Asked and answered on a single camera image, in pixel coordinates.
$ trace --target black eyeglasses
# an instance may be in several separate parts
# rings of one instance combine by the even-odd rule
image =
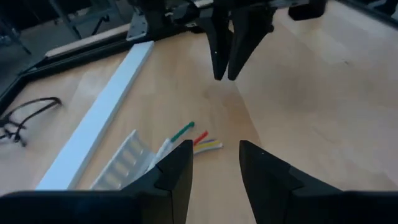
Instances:
[[[16,112],[21,110],[22,108],[28,106],[28,105],[32,105],[34,103],[38,103],[41,101],[49,101],[50,103],[47,106],[44,106],[43,108],[37,110],[34,113],[31,113],[30,115],[28,115],[26,118],[24,118],[20,123],[15,122],[12,119],[12,115]],[[0,119],[0,129],[4,130],[4,134],[2,136],[0,136],[0,140],[4,139],[4,138],[8,138],[8,139],[12,139],[14,142],[21,142],[22,146],[25,147],[26,146],[26,141],[24,141],[21,138],[20,135],[20,131],[22,129],[26,129],[26,127],[24,126],[24,124],[31,118],[33,118],[34,116],[44,112],[45,110],[53,107],[53,106],[57,106],[57,105],[62,105],[62,102],[59,98],[57,97],[47,97],[47,98],[39,98],[36,100],[32,100],[32,101],[28,101],[26,103],[23,103],[22,105],[14,108],[13,110],[11,110],[10,112],[8,112],[3,118]],[[10,131],[9,129],[6,128],[7,125],[12,125],[14,127],[17,128],[17,130],[15,132]]]

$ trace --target floor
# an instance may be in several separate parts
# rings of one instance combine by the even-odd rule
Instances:
[[[117,1],[121,14],[127,20],[132,17],[131,6],[126,1]],[[98,33],[123,25],[116,15],[111,14],[109,22],[103,22]],[[89,37],[97,21],[89,21],[78,25],[77,29],[83,38]],[[44,54],[56,47],[76,41],[72,33],[62,23],[55,25],[53,21],[22,31],[21,41],[25,43],[32,55],[26,54],[19,45],[0,46],[0,92],[7,88],[15,76],[23,69],[39,62]]]
[[[205,35],[156,42],[78,188],[93,183],[133,129],[156,151],[195,121],[185,138],[207,129],[224,148],[194,158],[187,223],[254,223],[241,139],[342,190],[398,190],[398,32],[334,1],[311,21],[277,11],[274,25],[235,82],[213,79]],[[41,95],[65,105],[27,124],[26,148],[0,145],[1,193],[35,187],[125,54],[24,89],[15,105]]]

